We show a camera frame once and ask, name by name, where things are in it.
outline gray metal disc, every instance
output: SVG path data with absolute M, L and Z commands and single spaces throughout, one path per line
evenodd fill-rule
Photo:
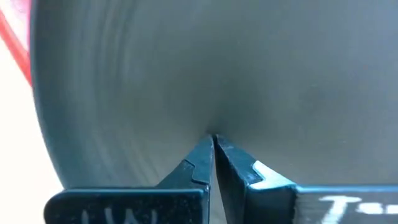
M 388 0 L 36 0 L 58 176 L 154 185 L 210 132 L 301 184 L 396 183 L 397 23 Z

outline red wire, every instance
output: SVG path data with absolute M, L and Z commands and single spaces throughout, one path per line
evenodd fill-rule
M 0 10 L 0 37 L 6 43 L 11 55 L 17 62 L 19 69 L 23 72 L 26 80 L 32 85 L 32 79 L 30 77 L 30 61 L 29 52 L 25 50 L 19 39 L 12 31 L 11 26 L 6 20 L 6 17 Z

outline white printed letter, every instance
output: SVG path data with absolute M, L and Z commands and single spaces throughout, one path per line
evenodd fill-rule
M 328 213 L 323 217 L 321 223 L 338 224 L 345 214 L 348 203 L 360 202 L 362 199 L 359 197 L 347 197 L 344 195 L 331 195 L 322 197 L 319 201 L 333 202 L 333 205 L 330 207 Z

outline white background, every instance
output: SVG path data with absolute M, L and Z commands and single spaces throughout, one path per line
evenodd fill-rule
M 0 223 L 43 224 L 46 201 L 61 190 L 32 89 L 0 38 Z

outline black plastic part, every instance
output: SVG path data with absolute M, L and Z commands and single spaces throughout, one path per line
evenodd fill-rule
M 202 139 L 157 186 L 76 189 L 52 197 L 46 224 L 209 223 L 213 138 Z
M 66 190 L 44 210 L 46 224 L 208 223 L 205 190 Z
M 294 188 L 250 188 L 263 181 L 252 168 L 255 158 L 221 136 L 217 136 L 215 145 L 217 178 L 228 224 L 291 223 Z
M 203 138 L 185 159 L 158 185 L 158 188 L 209 187 L 213 172 L 213 138 Z

